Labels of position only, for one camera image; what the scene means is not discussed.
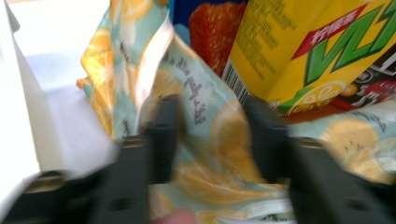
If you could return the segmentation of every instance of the red package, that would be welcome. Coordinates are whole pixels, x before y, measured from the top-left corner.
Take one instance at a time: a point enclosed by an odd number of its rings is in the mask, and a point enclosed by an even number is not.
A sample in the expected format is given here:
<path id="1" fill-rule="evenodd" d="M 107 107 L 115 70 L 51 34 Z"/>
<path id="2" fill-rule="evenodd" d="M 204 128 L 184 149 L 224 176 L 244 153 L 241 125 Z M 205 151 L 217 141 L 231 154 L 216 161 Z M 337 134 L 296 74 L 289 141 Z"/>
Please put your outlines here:
<path id="1" fill-rule="evenodd" d="M 222 76 L 247 3 L 203 3 L 189 19 L 191 47 Z"/>

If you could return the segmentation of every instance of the vita lemon tea box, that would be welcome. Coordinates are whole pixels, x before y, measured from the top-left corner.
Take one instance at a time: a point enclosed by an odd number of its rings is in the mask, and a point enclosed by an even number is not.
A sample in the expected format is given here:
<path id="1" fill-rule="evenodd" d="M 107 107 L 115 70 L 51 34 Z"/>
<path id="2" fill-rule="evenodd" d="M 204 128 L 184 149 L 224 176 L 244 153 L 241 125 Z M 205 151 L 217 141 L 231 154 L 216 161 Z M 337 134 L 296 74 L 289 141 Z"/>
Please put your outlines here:
<path id="1" fill-rule="evenodd" d="M 396 0 L 250 0 L 224 81 L 286 116 L 322 107 L 396 42 Z"/>

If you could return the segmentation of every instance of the snack bag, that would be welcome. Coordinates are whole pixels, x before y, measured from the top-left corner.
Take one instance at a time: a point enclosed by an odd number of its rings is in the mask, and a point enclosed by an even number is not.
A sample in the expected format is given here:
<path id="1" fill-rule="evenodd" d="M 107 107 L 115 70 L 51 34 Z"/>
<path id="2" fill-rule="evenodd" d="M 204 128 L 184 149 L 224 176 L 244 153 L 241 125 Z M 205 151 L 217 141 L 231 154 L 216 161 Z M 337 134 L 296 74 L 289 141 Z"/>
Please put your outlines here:
<path id="1" fill-rule="evenodd" d="M 290 129 L 291 136 L 323 142 L 352 174 L 384 184 L 396 180 L 396 99 L 293 124 Z"/>
<path id="2" fill-rule="evenodd" d="M 327 105 L 396 42 L 396 0 L 250 0 L 222 78 L 285 116 Z"/>
<path id="3" fill-rule="evenodd" d="M 88 76 L 78 86 L 115 142 L 138 125 L 136 85 L 145 78 L 144 67 L 153 66 L 144 55 L 161 40 L 155 36 L 166 18 L 167 11 L 152 0 L 113 0 L 81 58 Z M 235 94 L 178 35 L 158 54 L 162 59 L 142 120 L 150 121 L 161 98 L 178 94 L 183 131 L 174 179 L 150 186 L 152 218 L 190 209 L 205 224 L 269 216 L 294 220 L 286 187 L 266 184 L 250 158 L 248 121 Z"/>

